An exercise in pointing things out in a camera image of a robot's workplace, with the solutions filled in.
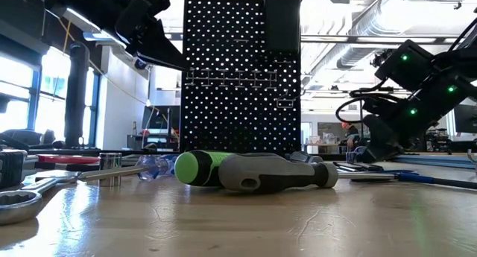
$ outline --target black pegboard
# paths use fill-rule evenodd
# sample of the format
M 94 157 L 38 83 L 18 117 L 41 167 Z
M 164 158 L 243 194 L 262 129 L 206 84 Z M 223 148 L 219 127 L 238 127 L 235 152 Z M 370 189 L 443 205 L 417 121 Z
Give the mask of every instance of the black pegboard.
M 262 0 L 185 0 L 182 152 L 300 149 L 300 54 L 266 51 L 264 20 Z

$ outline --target table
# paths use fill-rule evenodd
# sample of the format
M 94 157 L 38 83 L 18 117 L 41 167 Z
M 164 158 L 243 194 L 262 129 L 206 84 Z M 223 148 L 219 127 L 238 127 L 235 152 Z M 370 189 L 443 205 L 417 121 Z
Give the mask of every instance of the table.
M 316 146 L 317 150 L 318 150 L 318 153 L 319 153 L 320 152 L 320 147 L 327 147 L 327 148 L 334 147 L 334 146 L 339 147 L 340 144 L 304 144 L 303 145 L 303 151 L 308 152 L 307 151 L 308 146 Z
M 477 256 L 477 193 L 456 188 L 340 180 L 252 196 L 126 177 L 56 190 L 37 219 L 0 227 L 1 256 Z

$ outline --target black column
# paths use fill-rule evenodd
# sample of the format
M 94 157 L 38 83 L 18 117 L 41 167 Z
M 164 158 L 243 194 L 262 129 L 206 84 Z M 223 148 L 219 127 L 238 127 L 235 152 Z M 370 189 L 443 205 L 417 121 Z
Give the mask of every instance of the black column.
M 89 68 L 89 50 L 75 42 L 70 48 L 72 62 L 66 95 L 65 143 L 67 148 L 78 147 L 83 136 L 84 96 L 86 94 L 86 76 Z

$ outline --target red object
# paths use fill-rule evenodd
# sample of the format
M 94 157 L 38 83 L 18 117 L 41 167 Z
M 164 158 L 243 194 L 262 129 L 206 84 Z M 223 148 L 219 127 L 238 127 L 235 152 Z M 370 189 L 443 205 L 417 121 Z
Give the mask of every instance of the red object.
M 95 164 L 99 162 L 99 158 L 91 156 L 38 155 L 38 162 L 57 164 Z
M 141 134 L 147 137 L 147 136 L 149 136 L 150 132 L 149 132 L 149 130 L 142 130 Z

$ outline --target cable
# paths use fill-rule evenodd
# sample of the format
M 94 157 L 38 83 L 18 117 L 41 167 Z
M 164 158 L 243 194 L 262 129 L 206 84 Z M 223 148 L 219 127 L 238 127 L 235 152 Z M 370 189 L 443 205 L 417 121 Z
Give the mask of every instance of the cable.
M 375 86 L 370 87 L 370 88 L 353 90 L 353 91 L 350 92 L 350 96 L 351 97 L 359 97 L 358 96 L 359 93 L 373 92 L 375 90 L 378 90 L 380 87 L 382 87 L 382 85 L 385 84 L 386 81 L 387 81 L 387 79 L 381 80 L 381 82 L 379 82 L 378 84 L 376 84 Z
M 69 35 L 69 28 L 72 26 L 72 21 L 68 21 L 68 28 L 66 29 L 66 36 L 65 42 L 63 44 L 63 53 L 66 51 L 66 45 L 68 44 L 68 35 Z
M 344 120 L 342 117 L 340 117 L 340 112 L 341 110 L 346 106 L 346 105 L 350 105 L 352 103 L 355 103 L 356 101 L 364 101 L 366 99 L 370 98 L 369 96 L 363 96 L 363 97 L 357 97 L 357 98 L 354 98 L 350 101 L 347 101 L 345 102 L 344 104 L 340 105 L 340 107 L 337 108 L 336 110 L 336 118 L 341 121 L 341 122 L 344 122 L 344 123 L 348 123 L 348 124 L 357 124 L 357 123 L 361 123 L 361 120 L 356 120 L 356 121 L 348 121 L 348 120 Z
M 453 51 L 454 48 L 461 42 L 461 40 L 465 37 L 465 35 L 470 31 L 472 30 L 472 28 L 474 26 L 477 25 L 477 19 L 474 19 L 470 24 L 469 26 L 467 26 L 467 28 L 465 28 L 465 30 L 462 32 L 462 34 L 455 40 L 455 42 L 450 46 L 449 48 L 449 52 Z
M 68 28 L 65 26 L 65 24 L 61 21 L 61 19 L 58 19 L 58 22 L 60 22 L 61 24 L 61 27 L 63 27 L 63 29 L 66 31 L 66 38 L 69 37 L 72 39 L 72 41 L 75 41 L 75 38 L 71 35 L 71 33 L 69 33 L 68 31 Z M 104 76 L 108 82 L 110 82 L 113 86 L 115 86 L 117 89 L 121 90 L 124 94 L 130 96 L 131 98 L 133 98 L 134 100 L 140 102 L 141 104 L 144 104 L 145 106 L 147 106 L 147 104 L 144 102 L 144 101 L 141 101 L 139 100 L 138 98 L 136 98 L 136 96 L 133 96 L 131 95 L 129 92 L 126 92 L 124 89 L 122 89 L 120 86 L 118 86 L 116 83 L 114 83 L 102 70 L 99 69 L 99 67 L 97 67 L 91 60 L 89 60 L 89 63 L 92 65 L 92 67 L 97 71 L 99 72 L 102 76 Z M 167 121 L 167 118 L 165 117 L 164 114 L 162 114 L 162 117 Z M 173 131 L 174 133 L 174 136 L 176 137 L 177 139 L 177 142 L 179 142 L 179 136 L 177 135 L 177 133 L 175 131 Z
M 350 101 L 347 101 L 345 102 L 344 104 L 340 105 L 340 107 L 337 108 L 336 110 L 336 118 L 341 121 L 341 122 L 344 122 L 344 123 L 348 123 L 348 124 L 357 124 L 357 123 L 362 123 L 361 120 L 356 120 L 356 121 L 348 121 L 348 120 L 344 120 L 342 117 L 340 117 L 340 112 L 341 110 L 346 106 L 346 105 L 350 105 L 352 103 L 355 103 L 357 101 L 365 101 L 365 100 L 369 100 L 369 99 L 374 99 L 374 100 L 379 100 L 379 99 L 387 99 L 387 100 L 391 100 L 391 101 L 395 101 L 395 102 L 399 102 L 401 101 L 400 98 L 396 97 L 396 96 L 393 96 L 391 94 L 385 94 L 385 93 L 366 93 L 366 92 L 373 92 L 373 91 L 376 91 L 378 90 L 379 88 L 382 87 L 382 85 L 384 85 L 384 83 L 386 82 L 387 79 L 384 79 L 382 80 L 381 82 L 379 82 L 378 84 L 376 84 L 375 86 L 373 87 L 370 87 L 370 88 L 365 88 L 365 89 L 357 89 L 357 90 L 353 90 L 350 92 L 350 96 L 353 98 L 352 100 Z

